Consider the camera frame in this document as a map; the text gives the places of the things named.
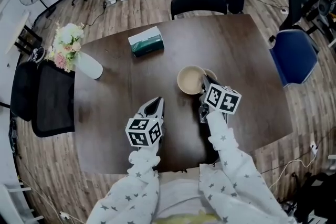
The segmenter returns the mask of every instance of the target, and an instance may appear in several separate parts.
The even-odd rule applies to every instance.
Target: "white sleeve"
[[[133,151],[128,175],[116,182],[93,208],[87,224],[149,224],[159,198],[158,143]]]
[[[209,141],[220,156],[219,168],[200,165],[199,188],[224,223],[296,223],[282,210],[254,166],[238,149],[233,129],[219,112],[207,116]]]

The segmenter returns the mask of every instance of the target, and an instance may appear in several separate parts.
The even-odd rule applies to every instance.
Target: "flower bouquet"
[[[57,23],[53,45],[48,49],[47,60],[52,60],[58,68],[70,72],[75,63],[81,45],[79,39],[83,37],[83,24],[67,24],[60,28]]]

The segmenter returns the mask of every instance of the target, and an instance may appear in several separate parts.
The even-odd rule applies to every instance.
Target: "white vase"
[[[93,79],[98,79],[103,73],[103,66],[85,52],[77,53],[75,66]]]

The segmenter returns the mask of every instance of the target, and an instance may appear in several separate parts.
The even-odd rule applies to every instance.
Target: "power cable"
[[[331,134],[331,132],[332,132],[335,128],[336,128],[336,126],[334,126],[333,128],[331,128],[331,130],[328,132],[328,134],[326,134],[325,136],[323,136],[323,137],[320,139],[320,141],[319,141],[319,143],[317,144],[316,148],[319,148],[319,146],[320,146],[320,144],[322,143],[323,139],[325,139],[327,136],[329,136],[329,135]],[[279,165],[279,166],[277,166],[277,167],[275,167],[275,168],[268,169],[268,170],[266,170],[266,171],[264,171],[264,172],[261,172],[261,174],[264,174],[264,173],[267,173],[267,172],[269,172],[269,171],[273,171],[273,170],[275,170],[275,169],[278,169],[278,168],[287,166],[288,164],[292,163],[293,161],[297,161],[297,160],[301,159],[303,156],[307,155],[307,154],[310,153],[310,152],[311,152],[311,148],[310,148],[307,152],[305,152],[305,153],[303,153],[301,156],[299,156],[298,158],[296,158],[296,159],[294,159],[294,160],[292,160],[292,161],[290,161],[290,162],[288,162],[288,163],[286,163],[286,164],[284,164],[284,165]]]
[[[51,203],[49,203],[49,201],[41,194],[41,193],[39,193],[36,189],[34,189],[30,184],[28,184],[27,182],[25,182],[24,180],[22,180],[22,179],[19,179],[20,181],[22,181],[24,184],[26,184],[28,187],[30,187],[33,191],[35,191],[53,210],[54,210],[54,212],[56,213],[56,215],[57,215],[57,218],[59,219],[59,221],[62,223],[62,224],[64,224],[63,223],[63,221],[62,221],[62,219],[60,218],[60,216],[59,216],[59,213],[57,212],[57,210],[56,210],[56,207],[55,207],[55,205],[54,204],[51,204]],[[80,222],[80,223],[83,223],[83,224],[85,224],[85,222],[83,222],[83,221],[81,221],[80,219],[78,219],[78,218],[76,218],[76,217],[74,217],[74,216],[72,216],[72,215],[70,215],[69,213],[66,213],[69,217],[70,217],[70,220],[72,221],[72,223],[74,222],[73,221],[73,219],[74,220],[76,220],[76,221],[78,221],[78,222]]]
[[[106,10],[106,6],[107,6],[107,2],[105,0],[103,0],[103,12],[101,14],[99,14],[94,20],[93,20],[93,23],[92,24],[88,24],[88,23],[85,23],[83,29],[88,25],[88,26],[92,26],[94,25],[94,23],[96,22],[96,20],[105,13],[105,10]]]
[[[283,7],[288,8],[288,6],[279,5],[279,4],[276,3],[276,2],[274,2],[274,3],[275,3],[275,4],[278,4],[278,5],[273,5],[273,4],[271,4],[271,3],[266,3],[266,2],[264,2],[264,1],[262,1],[262,0],[256,0],[256,1],[262,2],[262,3],[266,4],[266,5],[269,5],[269,6],[274,7],[274,8],[283,8]]]
[[[271,187],[273,187],[276,183],[279,182],[281,176],[283,175],[283,173],[285,172],[287,166],[288,166],[290,163],[293,163],[293,162],[301,162],[305,168],[308,168],[309,165],[311,165],[312,162],[316,159],[316,155],[314,156],[314,158],[310,161],[310,163],[309,163],[307,166],[306,166],[306,165],[303,163],[303,161],[300,160],[300,159],[295,159],[295,160],[290,161],[288,164],[286,164],[286,166],[285,166],[284,169],[282,170],[282,172],[281,172],[279,178],[278,178],[278,179],[277,179],[277,180],[276,180],[276,181],[275,181],[275,182],[274,182],[268,189],[271,189]]]
[[[50,21],[50,24],[47,27],[43,27],[42,30],[46,30],[49,28],[50,25],[52,25],[53,21],[49,18],[47,18]]]

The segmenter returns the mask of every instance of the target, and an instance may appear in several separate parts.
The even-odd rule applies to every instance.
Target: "pink flower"
[[[66,69],[67,68],[67,59],[62,54],[55,55],[55,64],[58,68]]]

